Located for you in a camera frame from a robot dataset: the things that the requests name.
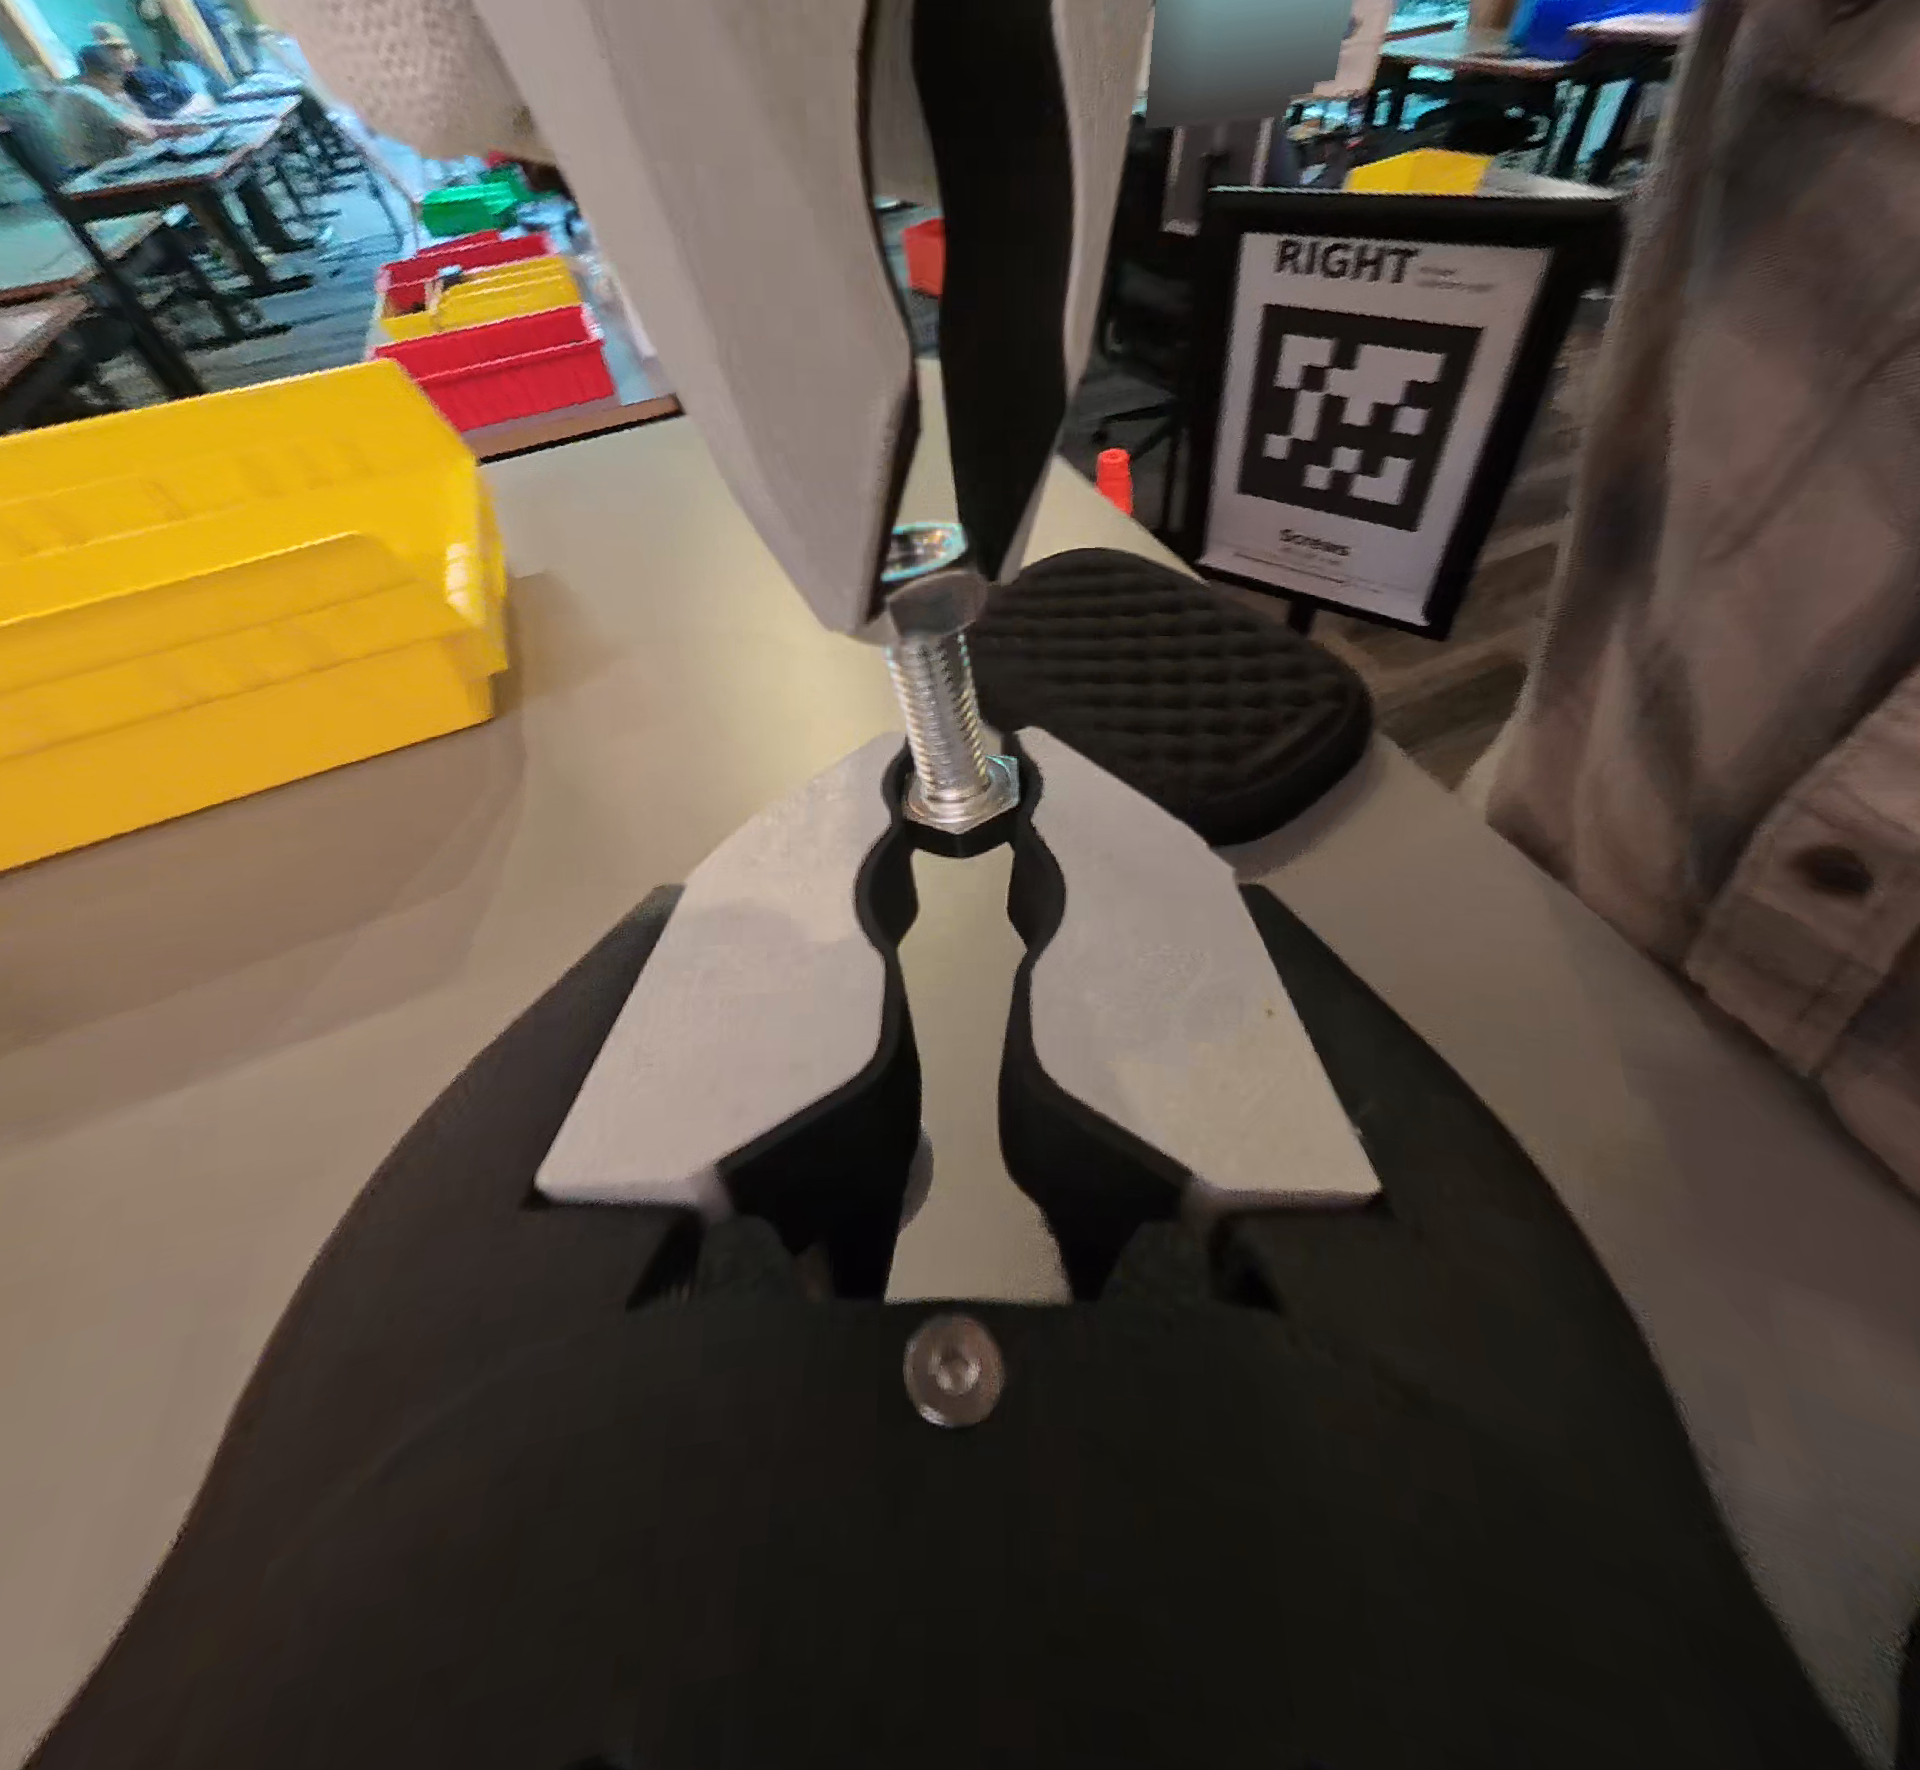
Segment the silver hex nut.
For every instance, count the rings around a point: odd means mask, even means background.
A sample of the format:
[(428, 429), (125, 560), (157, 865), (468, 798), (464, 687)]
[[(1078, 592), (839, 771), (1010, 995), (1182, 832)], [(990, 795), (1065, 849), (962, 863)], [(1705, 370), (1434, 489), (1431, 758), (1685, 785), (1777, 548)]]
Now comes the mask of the silver hex nut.
[(893, 529), (878, 574), (876, 629), (887, 645), (943, 638), (969, 630), (990, 592), (971, 541), (951, 520)]

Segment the black padded wrist rest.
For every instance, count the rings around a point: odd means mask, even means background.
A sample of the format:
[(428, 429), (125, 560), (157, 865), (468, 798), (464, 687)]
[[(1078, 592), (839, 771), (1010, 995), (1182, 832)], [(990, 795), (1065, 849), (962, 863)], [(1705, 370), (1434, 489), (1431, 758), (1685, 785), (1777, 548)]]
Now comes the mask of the black padded wrist rest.
[(1217, 849), (1304, 815), (1375, 734), (1370, 690), (1325, 646), (1111, 548), (996, 587), (969, 661), (995, 731), (1051, 734)]

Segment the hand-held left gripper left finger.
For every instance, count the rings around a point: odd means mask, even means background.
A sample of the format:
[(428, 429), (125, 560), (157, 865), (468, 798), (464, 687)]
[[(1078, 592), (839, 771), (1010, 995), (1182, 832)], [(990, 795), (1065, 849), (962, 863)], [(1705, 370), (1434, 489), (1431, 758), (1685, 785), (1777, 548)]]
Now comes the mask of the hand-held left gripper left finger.
[(838, 1297), (885, 1296), (923, 1106), (905, 770), (876, 737), (687, 877), (540, 1160), (542, 1204), (757, 1219), (818, 1253)]

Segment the person's plaid shirt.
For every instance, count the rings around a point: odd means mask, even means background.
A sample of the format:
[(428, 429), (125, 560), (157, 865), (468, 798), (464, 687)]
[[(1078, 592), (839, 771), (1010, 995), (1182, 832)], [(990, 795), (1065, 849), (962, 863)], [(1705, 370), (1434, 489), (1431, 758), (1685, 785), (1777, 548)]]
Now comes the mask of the person's plaid shirt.
[(1917, 1185), (1917, 0), (1702, 0), (1490, 827)]

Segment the large red bin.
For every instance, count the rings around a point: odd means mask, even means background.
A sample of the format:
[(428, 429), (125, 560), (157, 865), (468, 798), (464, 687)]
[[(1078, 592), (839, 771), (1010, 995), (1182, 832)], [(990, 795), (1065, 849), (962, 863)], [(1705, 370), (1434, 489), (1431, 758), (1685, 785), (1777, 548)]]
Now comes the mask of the large red bin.
[(375, 358), (397, 365), (460, 434), (615, 397), (601, 327), (582, 305), (382, 343)]

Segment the silver hex bolt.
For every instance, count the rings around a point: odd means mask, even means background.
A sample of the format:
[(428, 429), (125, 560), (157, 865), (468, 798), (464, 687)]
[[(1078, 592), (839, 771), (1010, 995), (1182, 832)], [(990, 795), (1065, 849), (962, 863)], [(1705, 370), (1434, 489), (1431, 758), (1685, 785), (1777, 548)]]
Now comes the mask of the silver hex bolt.
[(901, 814), (912, 842), (954, 860), (1004, 845), (1020, 806), (1014, 756), (988, 748), (964, 630), (885, 651), (906, 745)]

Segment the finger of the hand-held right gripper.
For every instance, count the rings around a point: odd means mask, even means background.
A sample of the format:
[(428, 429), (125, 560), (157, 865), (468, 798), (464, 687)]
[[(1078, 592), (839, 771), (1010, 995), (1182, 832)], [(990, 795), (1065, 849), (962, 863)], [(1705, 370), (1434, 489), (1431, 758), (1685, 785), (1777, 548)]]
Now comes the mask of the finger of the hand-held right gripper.
[(658, 343), (810, 615), (876, 630), (919, 434), (867, 174), (872, 0), (581, 0), (689, 301)]
[(1152, 7), (912, 0), (954, 507), (986, 578), (1020, 558), (1091, 354)]

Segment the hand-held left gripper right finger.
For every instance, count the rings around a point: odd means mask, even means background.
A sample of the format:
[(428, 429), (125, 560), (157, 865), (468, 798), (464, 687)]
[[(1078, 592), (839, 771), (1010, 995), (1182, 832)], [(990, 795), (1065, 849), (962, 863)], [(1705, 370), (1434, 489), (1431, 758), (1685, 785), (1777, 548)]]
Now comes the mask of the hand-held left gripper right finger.
[(1049, 731), (1014, 737), (1004, 1168), (1067, 1296), (1141, 1230), (1378, 1208), (1381, 1182), (1235, 872)]

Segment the yellow bin on back table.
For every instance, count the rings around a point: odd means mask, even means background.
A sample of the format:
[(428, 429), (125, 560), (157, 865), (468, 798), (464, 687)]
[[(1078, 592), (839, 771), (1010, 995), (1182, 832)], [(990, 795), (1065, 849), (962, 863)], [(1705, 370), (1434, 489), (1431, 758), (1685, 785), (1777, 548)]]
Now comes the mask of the yellow bin on back table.
[(410, 343), (584, 303), (573, 264), (557, 253), (492, 267), (446, 266), (387, 287), (375, 319), (375, 339)]

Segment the yellow plastic bin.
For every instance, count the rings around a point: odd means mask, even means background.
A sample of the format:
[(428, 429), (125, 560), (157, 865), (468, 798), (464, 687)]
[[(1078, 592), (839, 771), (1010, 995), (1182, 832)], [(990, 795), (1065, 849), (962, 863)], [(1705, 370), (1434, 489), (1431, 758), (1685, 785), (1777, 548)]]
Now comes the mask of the yellow plastic bin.
[(479, 464), (389, 362), (2, 443), (2, 869), (491, 720)]

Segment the framed marker sign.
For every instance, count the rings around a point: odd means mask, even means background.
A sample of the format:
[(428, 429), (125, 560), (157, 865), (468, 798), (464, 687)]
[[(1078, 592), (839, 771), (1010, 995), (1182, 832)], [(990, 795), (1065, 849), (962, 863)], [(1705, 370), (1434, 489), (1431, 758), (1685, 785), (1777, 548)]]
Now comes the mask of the framed marker sign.
[(1218, 581), (1448, 637), (1621, 224), (1614, 195), (1551, 178), (1213, 188), (1173, 548)]

